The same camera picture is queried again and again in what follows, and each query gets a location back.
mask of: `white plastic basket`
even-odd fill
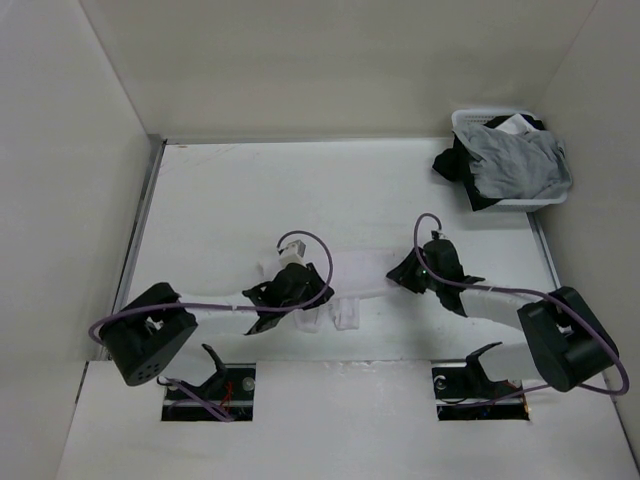
[[[502,115],[515,115],[521,113],[523,115],[531,115],[533,118],[538,118],[531,112],[525,110],[515,110],[508,108],[471,108],[468,110],[456,110],[451,115],[451,123],[453,126],[460,125],[462,123],[481,123],[485,124],[489,120],[494,119]],[[546,198],[544,200],[530,199],[530,200],[500,200],[495,205],[492,205],[483,210],[483,212],[535,212],[536,210],[546,207],[547,205],[555,205],[563,203],[567,199],[567,193],[563,193],[558,198]]]

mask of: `white floor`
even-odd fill
[[[431,172],[449,144],[168,147],[131,297],[158,281],[191,294],[251,287],[256,262],[291,229],[333,250],[408,252],[423,211],[441,216],[468,273],[551,290],[526,215],[472,213],[464,191]],[[638,478],[611,401],[581,389],[530,395],[531,422],[437,421],[425,360],[520,341],[520,332],[456,317],[433,294],[367,300],[361,310],[351,332],[302,333],[287,318],[253,338],[199,327],[181,355],[203,375],[211,360],[202,341],[227,362],[258,361],[251,424],[162,424],[159,387],[128,388],[113,365],[92,364],[59,479]]]

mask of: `purple cable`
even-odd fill
[[[313,297],[311,300],[307,300],[306,302],[301,303],[300,305],[294,305],[292,307],[257,307],[257,306],[232,306],[232,305],[219,305],[216,303],[162,303],[158,305],[148,305],[146,307],[132,308],[130,310],[121,310],[118,313],[114,313],[113,315],[109,315],[101,320],[98,320],[96,323],[89,327],[89,337],[96,343],[102,345],[102,340],[97,334],[99,328],[107,325],[109,323],[115,322],[116,320],[121,320],[122,318],[129,317],[131,315],[138,315],[140,313],[150,313],[157,312],[158,310],[169,310],[173,308],[192,308],[192,309],[200,309],[200,310],[226,310],[226,311],[241,311],[241,312],[269,312],[269,313],[289,313],[293,310],[302,309],[309,305],[314,304],[325,294],[327,289],[329,288],[329,284],[331,279],[333,278],[333,257],[331,256],[331,252],[329,251],[329,247],[327,247],[326,243],[322,241],[320,237],[317,235],[307,232],[305,230],[292,230],[290,232],[285,233],[280,240],[278,240],[277,248],[280,248],[282,242],[291,235],[305,235],[307,237],[313,238],[316,242],[320,244],[325,254],[327,255],[327,262],[329,263],[329,272],[327,273],[327,280],[325,281],[324,286],[318,292],[318,294]]]
[[[584,388],[585,390],[590,390],[592,392],[602,393],[602,394],[605,394],[605,395],[617,395],[617,396],[620,396],[620,395],[626,394],[629,391],[629,384],[630,384],[629,374],[627,373],[627,370],[624,368],[624,365],[620,361],[620,357],[618,357],[618,355],[616,355],[616,352],[609,346],[609,344],[604,340],[604,338],[602,338],[598,334],[598,332],[596,332],[591,327],[591,325],[589,325],[580,315],[578,315],[576,312],[574,312],[571,308],[566,306],[560,300],[557,300],[556,298],[552,297],[551,295],[549,295],[547,293],[539,292],[537,290],[530,290],[528,288],[493,287],[493,286],[486,286],[486,285],[465,284],[465,283],[460,283],[460,282],[454,282],[454,281],[451,281],[451,280],[447,280],[446,278],[442,278],[437,273],[432,271],[429,268],[429,266],[427,265],[427,263],[424,261],[424,258],[422,258],[422,255],[420,254],[420,245],[418,243],[418,235],[419,235],[419,232],[420,232],[420,224],[422,223],[422,220],[427,218],[427,217],[435,220],[438,223],[438,229],[442,230],[442,222],[440,221],[440,219],[437,216],[435,216],[432,213],[423,213],[422,215],[420,215],[418,217],[418,219],[416,220],[415,227],[413,228],[413,250],[414,250],[414,252],[416,254],[416,257],[418,257],[418,261],[420,262],[420,265],[422,266],[422,268],[424,268],[427,271],[427,273],[429,274],[429,276],[431,278],[433,278],[434,280],[436,280],[436,281],[438,281],[440,283],[444,283],[445,285],[449,285],[449,286],[452,286],[452,287],[458,287],[458,288],[463,288],[463,289],[471,289],[471,290],[484,290],[484,291],[508,293],[508,294],[511,294],[511,295],[514,295],[514,294],[533,295],[533,296],[540,297],[540,298],[542,298],[542,299],[544,299],[544,300],[546,300],[548,302],[553,303],[556,307],[558,307],[564,313],[569,315],[572,320],[574,320],[576,323],[578,323],[578,325],[580,325],[582,328],[584,328],[585,331],[589,335],[591,335],[591,337],[593,337],[593,339],[596,342],[598,342],[598,345],[605,351],[605,353],[609,356],[609,358],[611,358],[611,361],[613,362],[613,364],[616,366],[616,368],[620,372],[620,378],[622,379],[622,387],[620,387],[619,390],[607,390],[607,389],[604,389],[604,388],[599,388],[599,387],[594,387],[592,385],[584,385],[584,384],[579,385],[579,386],[581,388]],[[527,389],[521,390],[519,392],[510,393],[509,395],[505,395],[505,396],[500,397],[500,398],[489,400],[488,402],[464,404],[464,405],[460,405],[460,407],[466,408],[466,407],[481,407],[481,406],[486,406],[486,405],[492,405],[495,402],[498,402],[500,400],[506,400],[508,398],[513,398],[513,397],[519,397],[521,395],[524,395],[525,393],[535,392],[535,391],[538,391],[538,390],[542,390],[543,388],[549,388],[549,387],[550,387],[550,385],[540,385],[540,386],[537,386],[537,387],[531,387],[531,388],[527,388]]]
[[[199,396],[197,396],[195,393],[193,393],[187,387],[182,385],[182,383],[180,383],[180,380],[177,380],[175,378],[167,378],[167,382],[169,382],[171,385],[176,387],[178,390],[180,390],[182,393],[184,393],[190,399],[192,399],[195,402],[199,403],[202,406],[202,408],[204,408],[207,412],[209,412],[217,420],[219,420],[221,422],[225,422],[225,423],[233,422],[233,417],[231,417],[227,412],[222,410],[218,405],[216,405],[214,403],[211,403],[211,402],[208,402],[207,400],[204,400],[204,399],[200,398]],[[186,401],[188,401],[188,400],[186,400],[186,399],[176,400],[173,404],[171,404],[169,406],[169,410],[171,410],[171,408],[173,408],[176,404],[184,403]]]

